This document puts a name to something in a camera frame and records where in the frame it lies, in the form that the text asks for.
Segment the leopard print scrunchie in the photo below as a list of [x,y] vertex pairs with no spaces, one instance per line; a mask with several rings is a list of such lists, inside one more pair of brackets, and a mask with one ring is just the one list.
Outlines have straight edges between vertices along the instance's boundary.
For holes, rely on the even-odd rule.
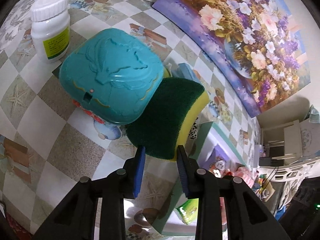
[[197,127],[197,124],[193,124],[190,132],[189,132],[189,135],[188,135],[188,138],[191,139],[191,140],[195,140],[197,139],[197,135],[198,135],[198,127]]

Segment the green tissue pack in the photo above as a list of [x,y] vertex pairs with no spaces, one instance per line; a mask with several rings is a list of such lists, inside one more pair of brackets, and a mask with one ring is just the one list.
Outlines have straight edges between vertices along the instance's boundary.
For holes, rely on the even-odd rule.
[[175,212],[184,224],[189,225],[196,220],[198,208],[199,200],[197,198],[189,199],[179,207],[176,207]]

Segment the white teal tray box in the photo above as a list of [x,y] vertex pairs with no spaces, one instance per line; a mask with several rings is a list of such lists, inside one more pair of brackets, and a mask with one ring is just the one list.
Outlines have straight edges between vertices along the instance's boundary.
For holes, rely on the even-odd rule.
[[[236,171],[245,162],[238,153],[228,137],[220,127],[214,122],[202,124],[195,142],[195,154],[186,155],[181,145],[177,149],[176,166],[179,178],[172,189],[172,195],[168,204],[168,210],[159,215],[152,226],[164,236],[195,236],[196,230],[202,229],[204,232],[213,232],[205,223],[213,221],[214,229],[221,233],[221,215],[219,208],[219,198],[222,196],[223,188],[228,186],[228,182],[216,178],[209,171],[200,168],[200,164],[211,154],[215,145],[219,144],[231,159],[231,171]],[[196,221],[189,225],[184,224],[175,212],[179,203],[184,203],[189,199],[198,199],[199,208]]]

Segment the yellow green sponge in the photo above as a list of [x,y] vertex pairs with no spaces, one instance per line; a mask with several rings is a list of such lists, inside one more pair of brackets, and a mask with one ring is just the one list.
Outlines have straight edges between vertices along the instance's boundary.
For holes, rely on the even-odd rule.
[[186,144],[196,118],[208,103],[202,84],[164,78],[141,116],[126,125],[126,135],[136,147],[144,146],[147,155],[175,161],[178,146]]

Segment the floral canvas painting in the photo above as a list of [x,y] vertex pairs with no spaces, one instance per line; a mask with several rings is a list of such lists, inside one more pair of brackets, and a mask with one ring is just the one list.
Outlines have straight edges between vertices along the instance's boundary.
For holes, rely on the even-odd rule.
[[310,83],[300,26],[284,0],[157,0],[153,7],[215,63],[252,117]]

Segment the orange white fluffy cloth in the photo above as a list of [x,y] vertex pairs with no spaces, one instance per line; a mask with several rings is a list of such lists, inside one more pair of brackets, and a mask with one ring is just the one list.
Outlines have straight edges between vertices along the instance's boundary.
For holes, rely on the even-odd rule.
[[252,188],[254,185],[255,179],[252,177],[252,172],[245,166],[239,167],[236,171],[231,171],[229,169],[225,170],[223,173],[224,176],[234,176],[240,177],[243,181]]

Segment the purple snack packet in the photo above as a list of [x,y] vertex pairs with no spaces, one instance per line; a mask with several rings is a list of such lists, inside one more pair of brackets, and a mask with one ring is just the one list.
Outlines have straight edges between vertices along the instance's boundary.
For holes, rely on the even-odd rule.
[[231,159],[223,148],[217,144],[205,161],[200,164],[200,168],[214,174],[217,178],[222,178],[231,166]]

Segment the lime green cloth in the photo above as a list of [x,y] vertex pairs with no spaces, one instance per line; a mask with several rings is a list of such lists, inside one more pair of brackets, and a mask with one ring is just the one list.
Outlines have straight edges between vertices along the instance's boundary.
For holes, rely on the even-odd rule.
[[163,73],[163,77],[164,78],[169,78],[169,77],[171,77],[171,74],[170,74],[170,72],[167,70],[167,68],[163,68],[164,69],[164,73]]

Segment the white pill bottle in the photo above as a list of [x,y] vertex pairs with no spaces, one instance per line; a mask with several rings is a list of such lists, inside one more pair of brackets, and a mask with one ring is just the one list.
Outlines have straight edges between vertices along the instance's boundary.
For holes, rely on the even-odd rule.
[[70,40],[68,0],[36,0],[30,13],[31,38],[38,57],[44,62],[59,60]]

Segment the white shelf furniture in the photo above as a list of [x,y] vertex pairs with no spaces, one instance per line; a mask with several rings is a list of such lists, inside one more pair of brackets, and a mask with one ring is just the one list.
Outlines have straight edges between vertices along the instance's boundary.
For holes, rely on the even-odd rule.
[[[283,131],[283,140],[266,141],[265,133]],[[304,179],[319,163],[319,110],[311,106],[305,120],[294,120],[282,125],[262,128],[261,142],[267,150],[283,146],[284,153],[267,157],[261,170],[270,175],[270,181],[284,183]]]

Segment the teal plastic toy box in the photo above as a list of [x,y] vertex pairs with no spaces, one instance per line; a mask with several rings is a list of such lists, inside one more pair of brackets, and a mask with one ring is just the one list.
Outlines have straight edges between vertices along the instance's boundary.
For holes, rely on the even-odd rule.
[[85,110],[106,122],[127,125],[143,113],[163,79],[163,68],[142,41],[109,28],[65,59],[59,81]]

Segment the light blue cloth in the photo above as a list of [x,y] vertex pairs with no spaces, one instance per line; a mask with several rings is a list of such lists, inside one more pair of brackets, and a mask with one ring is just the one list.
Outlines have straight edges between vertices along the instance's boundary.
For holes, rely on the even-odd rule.
[[193,70],[187,63],[179,63],[178,67],[172,70],[171,73],[173,77],[180,77],[197,83],[201,83],[197,75],[193,72]]

